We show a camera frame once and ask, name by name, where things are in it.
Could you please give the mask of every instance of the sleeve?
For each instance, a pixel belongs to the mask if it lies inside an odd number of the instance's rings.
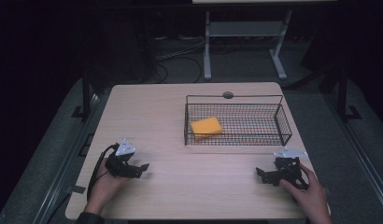
[[[76,221],[76,224],[104,224],[105,220],[94,214],[94,213],[87,213],[82,212],[78,216],[78,220]]]

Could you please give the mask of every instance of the hand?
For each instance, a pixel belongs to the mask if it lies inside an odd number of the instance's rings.
[[[301,206],[305,215],[312,223],[332,223],[329,215],[328,205],[326,201],[325,190],[320,185],[314,172],[300,164],[300,168],[305,172],[308,178],[309,187],[306,191],[301,191],[288,181],[281,179],[279,185],[287,190],[296,199]]]
[[[105,204],[107,204],[119,189],[128,183],[131,178],[115,177],[111,175],[105,167],[107,159],[103,159],[98,169],[96,178],[98,178],[92,187],[92,193],[87,202],[84,212],[101,215]]]

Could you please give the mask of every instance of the yellow sponge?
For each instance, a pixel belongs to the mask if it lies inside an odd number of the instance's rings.
[[[207,138],[213,134],[222,133],[219,120],[216,117],[209,119],[201,119],[191,123],[191,131],[194,133],[196,140]]]

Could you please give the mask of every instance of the floor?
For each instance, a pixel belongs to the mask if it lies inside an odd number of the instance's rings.
[[[166,58],[200,42],[201,38],[157,40],[158,55]],[[197,48],[170,60],[159,60],[157,72],[145,83],[273,81],[286,87],[311,73],[300,65],[309,43],[288,40],[280,53],[288,78],[279,79],[268,52],[275,43],[275,39],[218,40],[212,47],[211,80],[202,77],[203,52]],[[383,197],[380,197],[383,124],[351,81],[348,82],[348,105],[356,106],[362,119],[344,123],[333,106],[336,91],[321,93],[320,82],[321,77],[297,90],[284,90],[284,95],[319,181],[327,189],[333,222],[383,223]],[[82,155],[88,152],[88,143],[110,90],[108,87],[92,98],[92,113],[82,122],[71,118],[75,107],[82,105],[81,81],[75,83],[8,200],[0,223],[47,223],[49,218],[49,223],[73,223],[64,216],[66,195],[76,183],[84,162]],[[368,172],[369,162],[360,159],[361,153],[373,164],[377,175]],[[372,175],[378,177],[382,185],[377,184],[377,178]],[[124,222],[108,220],[106,223]],[[269,223],[305,221],[269,220]]]

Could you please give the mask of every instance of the wire basket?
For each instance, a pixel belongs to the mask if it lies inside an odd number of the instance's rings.
[[[291,138],[291,127],[281,104],[282,98],[282,95],[233,96],[231,92],[222,96],[188,95],[185,145],[285,146]],[[192,122],[211,117],[218,118],[222,133],[192,132]]]

